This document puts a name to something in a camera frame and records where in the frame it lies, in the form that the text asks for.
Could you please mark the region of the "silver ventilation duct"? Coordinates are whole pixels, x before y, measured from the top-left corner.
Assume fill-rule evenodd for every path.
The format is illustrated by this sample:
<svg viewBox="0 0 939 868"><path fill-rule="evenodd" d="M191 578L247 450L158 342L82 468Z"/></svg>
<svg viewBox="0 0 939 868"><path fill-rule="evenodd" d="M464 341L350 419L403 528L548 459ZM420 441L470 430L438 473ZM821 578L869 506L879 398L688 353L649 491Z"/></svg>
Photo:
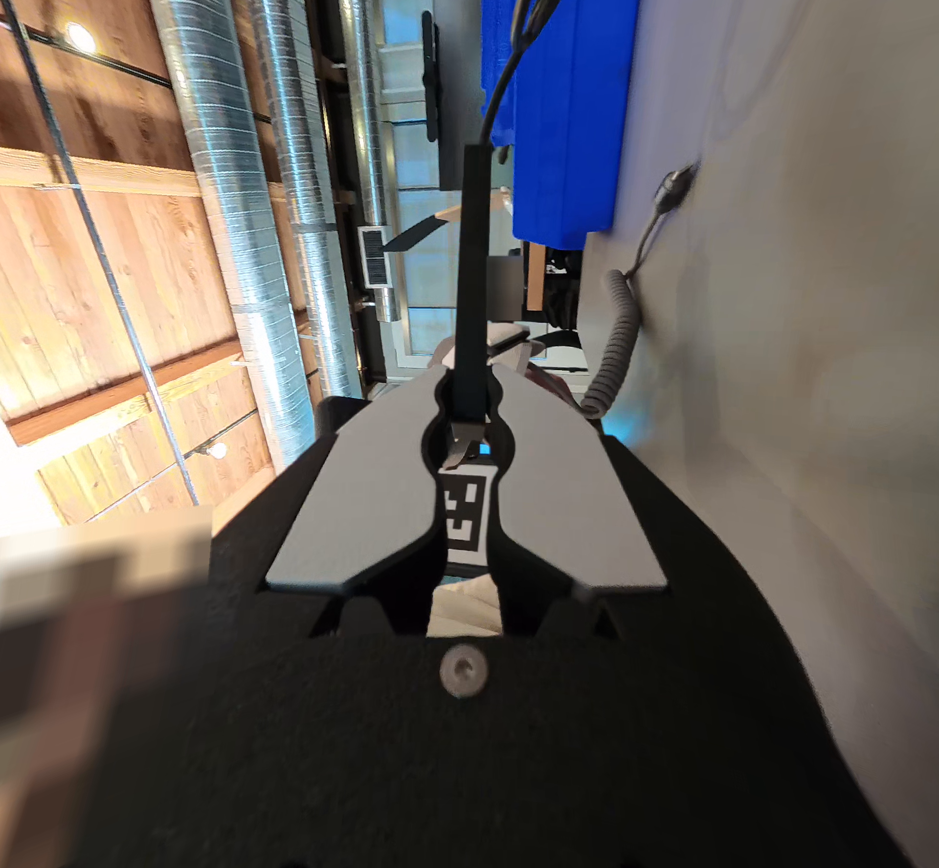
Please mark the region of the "silver ventilation duct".
<svg viewBox="0 0 939 868"><path fill-rule="evenodd" d="M230 0L150 0L275 474L313 407Z"/></svg>
<svg viewBox="0 0 939 868"><path fill-rule="evenodd" d="M249 3L322 393L358 400L358 354L306 2Z"/></svg>

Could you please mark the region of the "black wall monitor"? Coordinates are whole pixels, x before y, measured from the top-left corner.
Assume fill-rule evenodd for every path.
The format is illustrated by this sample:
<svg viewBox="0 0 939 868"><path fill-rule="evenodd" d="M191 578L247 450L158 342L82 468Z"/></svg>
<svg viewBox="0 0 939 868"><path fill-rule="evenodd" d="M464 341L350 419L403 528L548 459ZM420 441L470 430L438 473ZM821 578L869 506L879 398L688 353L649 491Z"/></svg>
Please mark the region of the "black wall monitor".
<svg viewBox="0 0 939 868"><path fill-rule="evenodd" d="M429 10L425 10L421 14L421 36L426 138L430 143L437 143L440 140L442 97L440 30Z"/></svg>

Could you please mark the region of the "blue plastic bin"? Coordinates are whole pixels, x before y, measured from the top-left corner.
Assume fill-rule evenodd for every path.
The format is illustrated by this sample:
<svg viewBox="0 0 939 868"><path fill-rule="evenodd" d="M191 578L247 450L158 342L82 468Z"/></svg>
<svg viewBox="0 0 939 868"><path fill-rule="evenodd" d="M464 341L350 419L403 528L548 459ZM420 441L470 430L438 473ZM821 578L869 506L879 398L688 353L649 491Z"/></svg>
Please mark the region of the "blue plastic bin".
<svg viewBox="0 0 939 868"><path fill-rule="evenodd" d="M559 0L507 85L514 237L581 251L612 227L640 0Z"/></svg>

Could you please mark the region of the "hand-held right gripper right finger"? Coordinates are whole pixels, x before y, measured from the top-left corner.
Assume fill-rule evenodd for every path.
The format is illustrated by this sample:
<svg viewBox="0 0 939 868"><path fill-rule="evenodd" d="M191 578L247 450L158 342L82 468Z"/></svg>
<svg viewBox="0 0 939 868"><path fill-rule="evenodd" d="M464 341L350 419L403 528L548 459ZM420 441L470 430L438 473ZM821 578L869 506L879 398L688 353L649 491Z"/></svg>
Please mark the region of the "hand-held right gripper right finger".
<svg viewBox="0 0 939 868"><path fill-rule="evenodd" d="M496 465L487 565L516 595L650 593L667 579L603 437L571 405L503 365L489 370Z"/></svg>

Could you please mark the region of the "black usb hub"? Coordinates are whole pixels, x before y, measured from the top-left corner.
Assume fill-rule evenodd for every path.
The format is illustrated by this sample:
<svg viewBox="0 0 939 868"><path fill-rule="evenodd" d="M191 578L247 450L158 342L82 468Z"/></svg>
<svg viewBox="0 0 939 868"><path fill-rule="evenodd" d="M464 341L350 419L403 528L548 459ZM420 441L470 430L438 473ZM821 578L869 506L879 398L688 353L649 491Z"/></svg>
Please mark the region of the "black usb hub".
<svg viewBox="0 0 939 868"><path fill-rule="evenodd" d="M527 50L561 0L515 0L509 59L489 96L476 144L465 147L461 228L451 371L449 448L461 460L487 426L487 258L489 246L491 134L502 99Z"/></svg>

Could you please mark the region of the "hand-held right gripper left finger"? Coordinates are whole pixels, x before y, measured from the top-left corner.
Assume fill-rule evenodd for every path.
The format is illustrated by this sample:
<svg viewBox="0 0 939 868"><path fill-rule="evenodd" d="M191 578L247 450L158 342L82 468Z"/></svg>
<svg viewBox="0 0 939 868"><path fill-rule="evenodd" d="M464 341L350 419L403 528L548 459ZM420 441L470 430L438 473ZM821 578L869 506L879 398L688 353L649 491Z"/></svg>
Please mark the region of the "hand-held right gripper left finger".
<svg viewBox="0 0 939 868"><path fill-rule="evenodd" d="M433 590L447 563L440 470L450 371L433 366L338 429L265 580L278 591L352 595L402 568Z"/></svg>

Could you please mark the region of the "white air vent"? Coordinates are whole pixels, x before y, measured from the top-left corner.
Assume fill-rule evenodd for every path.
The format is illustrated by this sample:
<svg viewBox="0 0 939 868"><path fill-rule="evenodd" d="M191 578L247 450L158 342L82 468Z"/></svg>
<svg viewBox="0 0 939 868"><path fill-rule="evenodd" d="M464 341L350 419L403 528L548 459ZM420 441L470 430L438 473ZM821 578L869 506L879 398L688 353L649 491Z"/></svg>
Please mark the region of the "white air vent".
<svg viewBox="0 0 939 868"><path fill-rule="evenodd" d="M389 240L388 227L358 227L358 245L363 282L365 287L369 289L389 289L393 287L388 262L389 254L385 252L385 245Z"/></svg>

